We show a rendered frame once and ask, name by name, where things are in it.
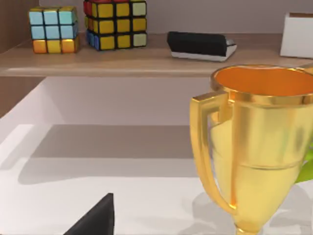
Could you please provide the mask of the gold trophy cup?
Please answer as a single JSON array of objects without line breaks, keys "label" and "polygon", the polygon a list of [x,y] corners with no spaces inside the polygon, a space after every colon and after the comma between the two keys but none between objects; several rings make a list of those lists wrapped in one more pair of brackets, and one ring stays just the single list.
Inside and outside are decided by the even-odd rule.
[{"label": "gold trophy cup", "polygon": [[313,142],[313,64],[238,65],[211,74],[190,101],[190,138],[204,190],[257,235],[296,183]]}]

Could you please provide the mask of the white box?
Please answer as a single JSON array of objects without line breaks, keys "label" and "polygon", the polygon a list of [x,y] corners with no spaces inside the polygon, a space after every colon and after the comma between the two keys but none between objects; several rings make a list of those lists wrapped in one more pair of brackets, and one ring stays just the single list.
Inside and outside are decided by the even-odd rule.
[{"label": "white box", "polygon": [[313,59],[313,13],[285,15],[280,55]]}]

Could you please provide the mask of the wooden shelf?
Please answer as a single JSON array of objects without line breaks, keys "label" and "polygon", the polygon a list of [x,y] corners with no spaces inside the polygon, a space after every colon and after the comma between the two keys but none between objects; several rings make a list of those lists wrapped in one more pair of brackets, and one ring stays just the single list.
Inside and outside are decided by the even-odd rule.
[{"label": "wooden shelf", "polygon": [[65,77],[209,77],[235,64],[310,66],[313,59],[280,57],[281,34],[227,34],[238,45],[224,64],[171,57],[166,34],[150,34],[145,48],[97,52],[80,36],[75,54],[34,54],[30,33],[5,29],[0,39],[0,118],[48,76]]}]

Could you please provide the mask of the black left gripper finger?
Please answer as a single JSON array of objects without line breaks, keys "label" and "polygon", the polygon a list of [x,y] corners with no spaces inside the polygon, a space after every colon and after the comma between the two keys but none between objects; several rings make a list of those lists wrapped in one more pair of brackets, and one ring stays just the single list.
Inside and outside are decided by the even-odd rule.
[{"label": "black left gripper finger", "polygon": [[114,235],[113,193],[107,193],[63,235]]}]

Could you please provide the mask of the green plant leaf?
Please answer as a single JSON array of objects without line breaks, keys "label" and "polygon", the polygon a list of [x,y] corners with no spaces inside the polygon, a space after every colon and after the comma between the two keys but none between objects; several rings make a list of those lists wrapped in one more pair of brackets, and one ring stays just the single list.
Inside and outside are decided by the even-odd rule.
[{"label": "green plant leaf", "polygon": [[313,143],[305,156],[305,163],[301,168],[296,183],[313,180]]}]

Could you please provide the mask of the blue and yellow puzzle cube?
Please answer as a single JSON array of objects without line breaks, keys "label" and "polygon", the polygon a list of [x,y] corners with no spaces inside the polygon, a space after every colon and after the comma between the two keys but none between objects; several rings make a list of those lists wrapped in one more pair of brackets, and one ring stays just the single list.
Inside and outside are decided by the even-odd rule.
[{"label": "blue and yellow puzzle cube", "polygon": [[32,46],[37,54],[76,53],[79,47],[74,6],[34,7],[28,11]]}]

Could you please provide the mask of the black-edged yellow puzzle cube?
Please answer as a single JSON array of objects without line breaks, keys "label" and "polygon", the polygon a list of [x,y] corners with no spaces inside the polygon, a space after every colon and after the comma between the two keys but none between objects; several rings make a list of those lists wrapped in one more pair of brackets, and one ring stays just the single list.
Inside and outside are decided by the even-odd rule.
[{"label": "black-edged yellow puzzle cube", "polygon": [[146,0],[84,0],[86,41],[97,51],[147,45]]}]

